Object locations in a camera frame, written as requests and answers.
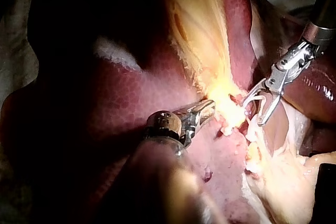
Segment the right arm instrument jaw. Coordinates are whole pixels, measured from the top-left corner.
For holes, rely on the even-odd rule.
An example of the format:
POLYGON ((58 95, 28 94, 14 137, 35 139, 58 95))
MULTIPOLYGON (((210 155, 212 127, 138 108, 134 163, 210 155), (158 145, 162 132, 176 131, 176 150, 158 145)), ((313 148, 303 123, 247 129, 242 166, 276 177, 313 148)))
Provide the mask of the right arm instrument jaw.
POLYGON ((281 95, 279 93, 263 93, 262 101, 260 104, 257 124, 265 126, 273 112, 275 111, 281 95))
POLYGON ((268 78, 261 79, 243 98, 241 101, 241 106, 246 108, 248 103, 250 103, 260 92, 269 93, 269 88, 267 86, 268 78))

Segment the left arm instrument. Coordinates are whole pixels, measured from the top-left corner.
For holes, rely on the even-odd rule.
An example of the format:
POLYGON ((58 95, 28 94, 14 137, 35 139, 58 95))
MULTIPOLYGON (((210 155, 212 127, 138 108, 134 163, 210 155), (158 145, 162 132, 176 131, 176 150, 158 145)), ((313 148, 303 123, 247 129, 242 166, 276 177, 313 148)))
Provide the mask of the left arm instrument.
POLYGON ((197 115, 191 110, 161 110, 148 117, 143 139, 167 145, 176 156, 183 156, 196 129, 197 115))

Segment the left arm instrument jaw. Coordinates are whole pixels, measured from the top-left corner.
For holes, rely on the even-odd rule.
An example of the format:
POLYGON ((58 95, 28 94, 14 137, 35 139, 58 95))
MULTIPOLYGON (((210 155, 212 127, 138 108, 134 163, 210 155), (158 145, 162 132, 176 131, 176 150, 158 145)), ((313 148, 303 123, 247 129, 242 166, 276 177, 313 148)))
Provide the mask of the left arm instrument jaw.
POLYGON ((213 115, 215 113, 215 102, 211 99, 194 102, 188 104, 181 109, 181 114, 199 114, 199 115, 213 115))
POLYGON ((195 129, 200 130, 215 114, 214 108, 201 109, 196 116, 195 129))

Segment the right arm instrument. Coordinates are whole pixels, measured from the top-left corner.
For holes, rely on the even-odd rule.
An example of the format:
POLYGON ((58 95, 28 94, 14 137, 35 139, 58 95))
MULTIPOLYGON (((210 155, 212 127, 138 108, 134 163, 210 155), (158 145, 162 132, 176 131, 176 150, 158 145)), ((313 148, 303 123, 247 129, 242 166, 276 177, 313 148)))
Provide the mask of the right arm instrument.
POLYGON ((308 22, 300 40, 271 66, 270 77, 265 81, 267 90, 282 95, 286 84, 293 82, 311 61, 322 56, 335 36, 335 28, 320 27, 308 22))

